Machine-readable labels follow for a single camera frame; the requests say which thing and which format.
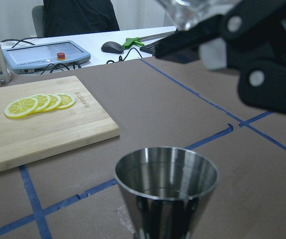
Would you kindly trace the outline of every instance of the red emergency stop button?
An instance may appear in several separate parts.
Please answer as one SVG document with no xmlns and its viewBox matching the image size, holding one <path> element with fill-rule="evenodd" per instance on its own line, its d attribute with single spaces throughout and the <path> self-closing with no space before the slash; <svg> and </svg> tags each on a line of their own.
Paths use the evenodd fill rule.
<svg viewBox="0 0 286 239">
<path fill-rule="evenodd" d="M 59 53 L 57 53 L 57 59 L 58 59 L 59 61 L 65 60 L 65 54 L 64 54 L 64 52 L 59 52 Z"/>
</svg>

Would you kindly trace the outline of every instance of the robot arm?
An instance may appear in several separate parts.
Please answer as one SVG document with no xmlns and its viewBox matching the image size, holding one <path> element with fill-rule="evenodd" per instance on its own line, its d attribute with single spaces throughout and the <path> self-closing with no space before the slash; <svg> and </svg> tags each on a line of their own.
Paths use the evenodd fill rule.
<svg viewBox="0 0 286 239">
<path fill-rule="evenodd" d="M 237 70 L 244 103 L 286 113 L 286 0 L 242 0 L 224 15 L 159 41 L 155 56 Z"/>
</svg>

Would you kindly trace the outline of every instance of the clear glass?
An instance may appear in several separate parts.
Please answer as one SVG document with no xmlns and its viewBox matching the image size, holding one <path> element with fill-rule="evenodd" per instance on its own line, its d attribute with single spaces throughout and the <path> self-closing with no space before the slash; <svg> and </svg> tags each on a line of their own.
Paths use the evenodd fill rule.
<svg viewBox="0 0 286 239">
<path fill-rule="evenodd" d="M 225 14 L 241 0 L 156 0 L 179 30 L 189 30 L 200 21 Z"/>
</svg>

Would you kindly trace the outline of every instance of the white desk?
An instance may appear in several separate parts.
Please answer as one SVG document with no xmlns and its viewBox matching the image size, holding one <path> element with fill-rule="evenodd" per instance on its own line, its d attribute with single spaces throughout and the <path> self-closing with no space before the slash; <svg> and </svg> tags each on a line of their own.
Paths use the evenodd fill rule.
<svg viewBox="0 0 286 239">
<path fill-rule="evenodd" d="M 167 26 L 167 27 L 156 27 L 156 28 L 146 28 L 146 29 L 135 29 L 135 30 L 126 30 L 126 31 L 113 31 L 113 32 L 101 32 L 101 33 L 92 33 L 92 34 L 82 34 L 82 35 L 72 35 L 72 36 L 60 36 L 60 37 L 49 37 L 49 38 L 39 38 L 32 40 L 34 44 L 44 44 L 44 43 L 51 43 L 51 42 L 58 42 L 58 41 L 66 41 L 71 40 L 74 41 L 76 44 L 84 48 L 91 54 L 91 59 L 89 62 L 82 64 L 82 67 L 88 66 L 96 66 L 96 65 L 103 65 L 108 60 L 118 61 L 119 54 L 114 53 L 106 53 L 101 51 L 102 45 L 107 41 L 115 41 L 119 44 L 123 44 L 125 39 L 130 37 L 143 37 L 154 35 L 158 33 L 170 32 L 175 31 L 176 27 L 174 26 Z M 158 39 L 145 41 L 144 44 L 149 44 L 154 42 Z M 11 46 L 2 45 L 2 48 L 9 48 Z M 125 50 L 122 54 L 123 58 L 126 56 L 129 50 Z M 151 54 L 141 52 L 142 57 L 150 57 Z M 140 58 L 139 54 L 136 51 L 131 51 L 126 60 L 132 60 Z"/>
</svg>

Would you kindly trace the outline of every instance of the blue tape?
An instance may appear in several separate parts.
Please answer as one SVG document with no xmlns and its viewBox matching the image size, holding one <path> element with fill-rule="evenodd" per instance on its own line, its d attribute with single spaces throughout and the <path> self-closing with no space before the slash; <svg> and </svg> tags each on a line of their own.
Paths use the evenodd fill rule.
<svg viewBox="0 0 286 239">
<path fill-rule="evenodd" d="M 240 126 L 240 128 L 244 127 L 244 126 L 247 126 L 248 124 L 253 123 L 255 121 L 258 121 L 258 120 L 260 120 L 260 119 L 262 119 L 264 117 L 267 117 L 267 116 L 269 116 L 269 115 L 271 115 L 273 113 L 274 113 L 273 111 L 264 112 L 264 113 L 262 113 L 262 114 L 260 114 L 258 116 L 255 116 L 255 117 L 253 117 L 253 118 L 251 118 L 249 120 L 244 121 L 243 123 L 239 124 L 239 126 Z"/>
<path fill-rule="evenodd" d="M 262 133 L 261 131 L 257 130 L 256 128 L 252 127 L 251 125 L 247 124 L 246 127 L 254 131 L 255 133 L 261 135 L 263 138 L 267 139 L 268 141 L 274 143 L 276 146 L 284 149 L 286 151 L 286 146 L 281 144 L 280 142 L 276 141 L 275 139 L 271 138 L 270 136 L 266 135 L 265 133 Z"/>
<path fill-rule="evenodd" d="M 14 221 L 13 223 L 5 225 L 5 226 L 0 228 L 0 236 L 4 235 L 6 233 L 9 233 L 9 232 L 11 232 L 11 231 L 21 227 L 21 226 L 24 226 L 24 225 L 26 225 L 28 223 L 33 222 L 33 221 L 34 221 L 34 215 L 31 214 L 31 215 L 29 215 L 27 217 L 24 217 L 24 218 L 21 218 L 21 219 L 19 219 L 17 221 Z"/>
<path fill-rule="evenodd" d="M 271 138 L 270 136 L 258 131 L 257 129 L 253 128 L 251 125 L 249 125 L 252 122 L 255 122 L 259 119 L 262 119 L 270 114 L 272 114 L 273 112 L 265 112 L 263 114 L 260 114 L 256 117 L 253 117 L 247 121 L 243 121 L 241 119 L 239 119 L 238 117 L 236 117 L 235 115 L 233 115 L 232 113 L 228 112 L 227 110 L 221 108 L 220 106 L 206 100 L 205 98 L 201 97 L 199 93 L 193 91 L 192 89 L 190 89 L 189 87 L 183 85 L 182 83 L 180 83 L 179 81 L 175 80 L 174 78 L 172 78 L 171 76 L 167 75 L 166 73 L 162 72 L 161 70 L 157 69 L 155 66 L 153 66 L 152 64 L 148 63 L 147 61 L 145 61 L 144 59 L 140 59 L 142 62 L 144 62 L 146 65 L 150 66 L 151 68 L 153 68 L 155 71 L 157 71 L 158 73 L 162 74 L 163 76 L 167 77 L 168 79 L 170 79 L 171 81 L 175 82 L 176 84 L 178 84 L 179 86 L 183 87 L 184 89 L 188 90 L 189 92 L 193 93 L 194 95 L 196 95 L 197 97 L 199 97 L 200 99 L 204 100 L 205 102 L 207 102 L 208 104 L 210 104 L 211 106 L 214 106 L 215 108 L 217 108 L 218 110 L 224 111 L 227 115 L 229 115 L 230 117 L 232 117 L 233 119 L 237 120 L 238 122 L 240 122 L 239 126 L 243 127 L 246 126 L 249 129 L 253 130 L 254 132 L 256 132 L 257 134 L 261 135 L 262 137 L 264 137 L 265 139 L 269 140 L 270 142 L 274 143 L 275 145 L 279 146 L 280 148 L 284 149 L 286 151 L 286 146 L 284 146 L 283 144 L 277 142 L 275 139 Z"/>
<path fill-rule="evenodd" d="M 110 179 L 104 183 L 101 183 L 95 187 L 92 187 L 92 188 L 84 191 L 82 194 L 76 194 L 76 195 L 69 197 L 63 201 L 60 201 L 54 205 L 51 205 L 50 207 L 44 209 L 43 213 L 44 213 L 44 215 L 51 214 L 51 213 L 53 213 L 53 212 L 55 212 L 61 208 L 65 208 L 65 207 L 67 207 L 73 203 L 76 203 L 76 202 L 78 202 L 84 198 L 87 198 L 89 195 L 93 195 L 95 193 L 98 193 L 104 189 L 107 189 L 107 188 L 115 185 L 115 184 L 116 184 L 116 180 L 114 178 Z"/>
<path fill-rule="evenodd" d="M 226 134 L 231 133 L 233 131 L 233 126 L 231 124 L 228 124 L 228 125 L 229 125 L 229 127 L 226 128 L 225 130 L 223 130 L 223 131 L 221 131 L 219 133 L 216 133 L 216 134 L 214 134 L 214 135 L 212 135 L 212 136 L 210 136 L 208 138 L 205 138 L 205 139 L 203 139 L 201 141 L 193 143 L 193 144 L 185 147 L 185 149 L 189 149 L 189 150 L 195 149 L 197 147 L 200 147 L 200 146 L 204 145 L 205 143 L 211 142 L 211 141 L 213 141 L 215 139 L 218 139 L 220 137 L 225 136 Z"/>
<path fill-rule="evenodd" d="M 37 193 L 30 179 L 30 175 L 29 175 L 26 165 L 20 166 L 19 171 L 20 171 L 21 177 L 24 182 L 24 188 L 26 189 L 27 194 L 28 194 L 28 198 L 29 198 L 32 210 L 33 210 L 34 218 L 39 228 L 40 236 L 42 239 L 51 239 L 52 237 L 51 237 L 50 230 L 45 220 L 45 216 L 43 214 L 40 201 L 38 199 Z"/>
<path fill-rule="evenodd" d="M 175 80 L 173 77 L 167 75 L 165 72 L 159 70 L 158 68 L 156 68 L 155 66 L 151 65 L 150 63 L 148 63 L 147 61 L 145 61 L 144 59 L 140 59 L 142 62 L 144 62 L 146 65 L 150 66 L 151 68 L 153 68 L 155 71 L 157 71 L 158 73 L 162 74 L 163 76 L 167 77 L 168 79 L 170 79 L 171 81 L 175 82 L 177 85 L 183 87 L 185 90 L 191 92 L 192 94 L 194 94 L 195 96 L 199 97 L 200 99 L 202 99 L 203 101 L 205 101 L 206 103 L 210 104 L 211 106 L 215 107 L 216 109 L 220 110 L 220 111 L 224 111 L 227 115 L 229 115 L 230 117 L 234 118 L 235 120 L 237 120 L 240 123 L 243 123 L 244 121 L 241 120 L 240 118 L 236 117 L 235 115 L 233 115 L 232 113 L 230 113 L 229 111 L 225 110 L 224 108 L 220 107 L 219 105 L 216 105 L 208 100 L 206 100 L 204 97 L 200 96 L 199 93 L 193 91 L 191 88 L 185 86 L 184 84 L 180 83 L 179 81 Z"/>
</svg>

